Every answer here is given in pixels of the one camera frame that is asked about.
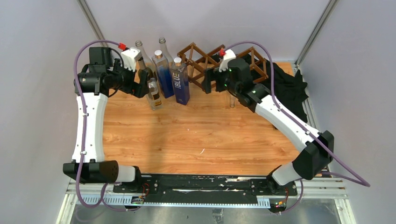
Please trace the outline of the clear square glass bottle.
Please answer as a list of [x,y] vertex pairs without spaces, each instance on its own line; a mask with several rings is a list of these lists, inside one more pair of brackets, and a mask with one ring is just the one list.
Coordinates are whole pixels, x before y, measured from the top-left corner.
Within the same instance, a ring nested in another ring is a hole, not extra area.
[[157,85],[156,79],[151,78],[150,80],[147,81],[147,85],[149,89],[149,93],[147,94],[147,96],[151,109],[152,110],[161,109],[163,104],[160,97],[160,89]]

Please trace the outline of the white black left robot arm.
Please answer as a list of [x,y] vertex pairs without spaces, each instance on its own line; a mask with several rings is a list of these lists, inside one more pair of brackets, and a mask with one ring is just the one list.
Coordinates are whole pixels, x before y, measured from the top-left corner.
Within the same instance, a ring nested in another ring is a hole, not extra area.
[[123,166],[105,159],[103,126],[110,90],[121,91],[137,98],[148,94],[150,70],[145,68],[141,51],[122,47],[118,58],[112,48],[90,47],[89,63],[74,81],[78,103],[78,133],[76,146],[63,173],[78,183],[121,183],[132,193],[143,187],[140,169]]

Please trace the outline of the tall clear glass bottle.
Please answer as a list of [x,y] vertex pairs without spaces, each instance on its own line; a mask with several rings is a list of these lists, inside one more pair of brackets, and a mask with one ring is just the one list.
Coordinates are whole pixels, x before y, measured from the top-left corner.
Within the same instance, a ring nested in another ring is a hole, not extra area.
[[150,68],[154,72],[155,71],[155,65],[153,64],[153,62],[151,61],[151,59],[147,55],[147,53],[146,53],[146,51],[145,51],[145,49],[143,47],[142,42],[140,40],[137,40],[135,42],[135,46],[136,46],[137,49],[139,49],[141,51],[141,54],[142,54],[142,57],[143,57],[143,60],[145,62],[146,67]]

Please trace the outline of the clear bottle with black label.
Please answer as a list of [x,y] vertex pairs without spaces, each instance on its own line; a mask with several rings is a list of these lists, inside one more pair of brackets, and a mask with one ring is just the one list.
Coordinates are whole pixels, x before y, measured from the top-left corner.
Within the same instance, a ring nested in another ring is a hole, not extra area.
[[174,61],[173,61],[173,57],[171,56],[171,54],[168,51],[168,48],[166,45],[166,39],[164,37],[160,37],[158,41],[160,44],[160,50],[162,51],[163,55],[168,60],[169,68],[171,68]]

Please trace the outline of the small clear glass bottle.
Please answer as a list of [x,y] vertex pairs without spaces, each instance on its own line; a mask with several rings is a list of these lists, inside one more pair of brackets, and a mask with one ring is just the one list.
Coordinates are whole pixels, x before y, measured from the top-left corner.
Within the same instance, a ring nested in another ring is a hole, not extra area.
[[236,101],[236,97],[233,96],[232,94],[229,95],[229,106],[231,108],[235,107],[235,101]]

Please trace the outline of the clear bottle with blue label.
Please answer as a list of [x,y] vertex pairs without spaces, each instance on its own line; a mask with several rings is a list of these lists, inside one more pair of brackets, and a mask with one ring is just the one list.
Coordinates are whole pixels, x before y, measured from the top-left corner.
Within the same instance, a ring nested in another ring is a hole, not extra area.
[[171,65],[170,72],[176,102],[182,105],[187,105],[190,99],[187,65],[182,63],[182,59],[180,57],[175,57]]

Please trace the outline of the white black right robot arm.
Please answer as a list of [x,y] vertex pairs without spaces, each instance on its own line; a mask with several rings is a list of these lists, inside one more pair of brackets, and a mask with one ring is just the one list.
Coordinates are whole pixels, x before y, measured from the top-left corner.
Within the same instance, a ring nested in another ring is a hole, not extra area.
[[220,67],[205,70],[202,87],[211,93],[228,91],[241,105],[273,124],[299,151],[295,160],[270,172],[267,190],[273,195],[284,191],[285,186],[298,179],[311,180],[333,160],[334,136],[309,126],[282,106],[266,86],[255,83],[248,63],[241,58],[221,63]]

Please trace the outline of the dark green wine bottle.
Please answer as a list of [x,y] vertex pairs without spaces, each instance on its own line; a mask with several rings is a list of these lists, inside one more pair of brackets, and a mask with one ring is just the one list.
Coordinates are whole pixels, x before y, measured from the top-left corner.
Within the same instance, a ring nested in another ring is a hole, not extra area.
[[139,71],[138,75],[140,79],[145,80],[146,82],[152,81],[152,79],[157,82],[156,69],[152,63],[147,63],[148,61],[141,57],[138,60]]

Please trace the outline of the blue labelled clear bottle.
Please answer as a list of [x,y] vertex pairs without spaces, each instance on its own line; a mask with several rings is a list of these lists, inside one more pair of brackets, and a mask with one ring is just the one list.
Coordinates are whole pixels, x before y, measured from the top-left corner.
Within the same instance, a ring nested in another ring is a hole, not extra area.
[[163,55],[161,50],[156,50],[152,61],[156,67],[157,79],[159,81],[163,96],[169,98],[174,96],[174,90],[172,86],[172,78],[170,74],[169,62]]

